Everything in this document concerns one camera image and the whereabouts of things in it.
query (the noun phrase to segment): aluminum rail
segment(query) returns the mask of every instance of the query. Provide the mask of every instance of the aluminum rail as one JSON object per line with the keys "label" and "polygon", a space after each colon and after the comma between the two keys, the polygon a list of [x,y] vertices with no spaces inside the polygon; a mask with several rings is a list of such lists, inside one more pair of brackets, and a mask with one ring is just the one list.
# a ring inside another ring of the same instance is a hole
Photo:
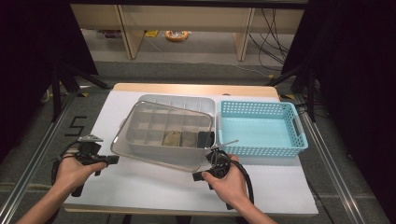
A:
{"label": "aluminum rail", "polygon": [[[303,98],[300,95],[296,95],[296,100],[298,104],[302,104],[304,102]],[[315,145],[317,146],[320,157],[322,158],[324,165],[327,169],[327,172],[330,175],[332,183],[337,190],[337,193],[343,203],[346,213],[349,216],[351,223],[363,224],[366,223],[364,217],[361,214],[361,210],[358,207],[352,193],[347,187],[347,183],[344,181],[340,171],[338,170],[337,165],[332,159],[332,154],[327,148],[319,130],[318,126],[315,122],[312,122],[307,113],[302,114],[303,120],[308,127],[308,131],[311,133]]]}
{"label": "aluminum rail", "polygon": [[62,125],[64,121],[65,114],[67,113],[67,109],[72,104],[74,99],[76,99],[77,94],[75,92],[69,92],[64,100],[64,110],[59,115],[59,117],[51,123],[49,129],[47,130],[44,138],[41,140],[40,145],[35,150],[35,154],[32,159],[30,159],[28,165],[26,166],[23,174],[21,175],[19,181],[15,185],[14,189],[9,194],[6,202],[2,205],[0,210],[0,220],[2,224],[8,224],[12,219],[15,211],[18,208],[27,188],[29,187],[30,182],[32,181],[35,173],[43,161],[45,155],[48,152],[50,144],[52,143],[55,134],[57,133],[59,127]]}

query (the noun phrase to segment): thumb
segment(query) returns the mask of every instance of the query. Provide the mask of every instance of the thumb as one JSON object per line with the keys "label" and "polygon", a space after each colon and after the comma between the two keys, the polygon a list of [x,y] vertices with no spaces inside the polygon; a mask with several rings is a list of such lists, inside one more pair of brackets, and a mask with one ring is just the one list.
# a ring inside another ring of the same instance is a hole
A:
{"label": "thumb", "polygon": [[206,171],[202,172],[201,175],[204,180],[210,185],[212,185],[217,180],[212,174]]}

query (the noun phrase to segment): yellow object on shelf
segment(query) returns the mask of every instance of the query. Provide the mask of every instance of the yellow object on shelf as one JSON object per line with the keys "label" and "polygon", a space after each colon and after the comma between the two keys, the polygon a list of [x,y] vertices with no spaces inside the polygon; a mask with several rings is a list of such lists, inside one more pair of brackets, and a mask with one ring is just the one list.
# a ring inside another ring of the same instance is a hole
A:
{"label": "yellow object on shelf", "polygon": [[170,41],[180,42],[189,36],[188,31],[166,31],[165,37]]}
{"label": "yellow object on shelf", "polygon": [[146,37],[157,37],[159,31],[152,30],[152,31],[146,31],[145,36]]}

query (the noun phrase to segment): light blue basket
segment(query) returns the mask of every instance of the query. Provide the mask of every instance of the light blue basket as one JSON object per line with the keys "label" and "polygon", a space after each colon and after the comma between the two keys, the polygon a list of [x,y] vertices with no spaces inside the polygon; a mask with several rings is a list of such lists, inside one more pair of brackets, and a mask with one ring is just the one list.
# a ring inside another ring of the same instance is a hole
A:
{"label": "light blue basket", "polygon": [[239,157],[295,157],[308,148],[306,136],[291,103],[221,101],[219,141]]}

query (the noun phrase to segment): black curtain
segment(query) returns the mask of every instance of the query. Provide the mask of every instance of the black curtain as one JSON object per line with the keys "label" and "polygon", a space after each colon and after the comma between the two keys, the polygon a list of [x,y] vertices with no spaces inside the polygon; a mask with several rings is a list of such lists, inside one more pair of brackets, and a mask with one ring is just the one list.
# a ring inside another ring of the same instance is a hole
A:
{"label": "black curtain", "polygon": [[66,63],[91,75],[97,70],[65,2],[0,1],[0,36],[1,162],[40,106],[54,66]]}
{"label": "black curtain", "polygon": [[[333,40],[314,65],[332,119],[391,223],[396,223],[395,5],[390,0],[348,1]],[[307,31],[316,34],[321,25],[301,23],[297,34],[302,35],[293,41],[284,69],[301,62],[303,48],[310,47]]]}

